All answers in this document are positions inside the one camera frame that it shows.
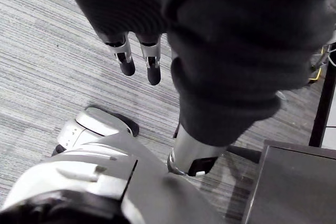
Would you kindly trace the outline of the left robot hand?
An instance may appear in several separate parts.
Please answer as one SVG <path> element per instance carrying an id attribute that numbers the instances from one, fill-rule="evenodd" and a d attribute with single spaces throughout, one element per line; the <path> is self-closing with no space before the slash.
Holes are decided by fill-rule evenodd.
<path id="1" fill-rule="evenodd" d="M 333 0 L 75 0 L 98 36 L 155 44 L 165 33 L 180 116 L 170 172 L 207 173 L 223 149 L 303 87 L 333 35 Z"/>

